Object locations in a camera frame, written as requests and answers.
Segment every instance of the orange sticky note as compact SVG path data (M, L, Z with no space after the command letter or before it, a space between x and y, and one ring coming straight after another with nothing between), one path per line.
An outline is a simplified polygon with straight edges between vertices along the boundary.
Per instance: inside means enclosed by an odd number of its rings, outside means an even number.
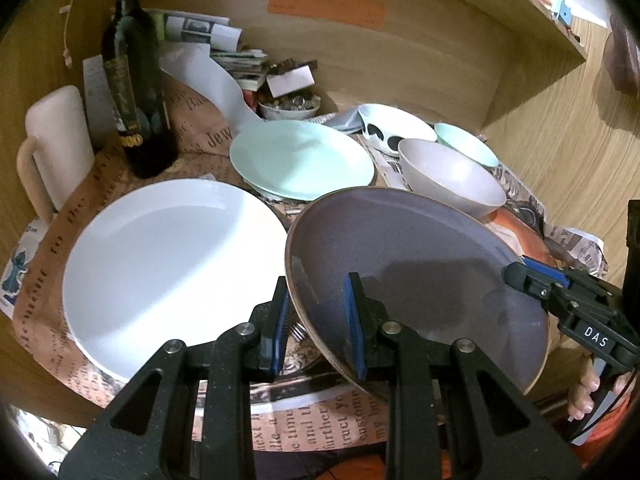
M269 0L269 12L382 30L386 6L379 0Z

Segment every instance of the wine bottle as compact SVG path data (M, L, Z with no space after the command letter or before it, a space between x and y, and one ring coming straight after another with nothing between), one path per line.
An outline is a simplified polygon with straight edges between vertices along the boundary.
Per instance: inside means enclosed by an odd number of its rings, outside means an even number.
M113 97L116 127L136 176L156 176L178 156L162 98L154 20L140 0L116 0L102 36L102 61Z

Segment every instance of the mug handle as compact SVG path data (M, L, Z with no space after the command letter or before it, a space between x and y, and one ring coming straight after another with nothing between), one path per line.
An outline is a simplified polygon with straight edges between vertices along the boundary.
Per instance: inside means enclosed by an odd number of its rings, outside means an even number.
M38 167L33 160L33 153L38 149L38 139L27 137L15 157L15 167L18 177L36 214L47 224L53 222L53 207L47 190L42 183Z

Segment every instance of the purple plate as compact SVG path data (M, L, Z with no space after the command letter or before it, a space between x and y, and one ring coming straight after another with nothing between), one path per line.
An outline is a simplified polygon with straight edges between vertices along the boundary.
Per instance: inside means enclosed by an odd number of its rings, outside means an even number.
M547 314L505 285L519 257L464 213L404 190L357 187L319 198L287 237L287 285L300 319L329 362L362 384L347 364L342 287L359 272L366 295L423 337L474 341L523 392L546 360Z

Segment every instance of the screw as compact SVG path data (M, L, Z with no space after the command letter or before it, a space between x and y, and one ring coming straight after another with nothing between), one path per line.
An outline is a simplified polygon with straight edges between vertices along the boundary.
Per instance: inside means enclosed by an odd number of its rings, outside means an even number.
M387 321L382 325L382 330L385 334L393 335L402 330L402 326L397 321Z
M167 341L166 343L164 343L164 346L162 348L164 348L164 351L168 354L175 354L176 352L182 350L183 346L183 342L179 339L171 339L171 341Z
M463 354L471 354L476 349L476 344L471 339L458 339L456 346Z
M236 332L238 332L240 335L249 335L254 333L255 330L255 326L253 323L249 323L248 321L245 321L244 323L240 323L238 326L236 326Z

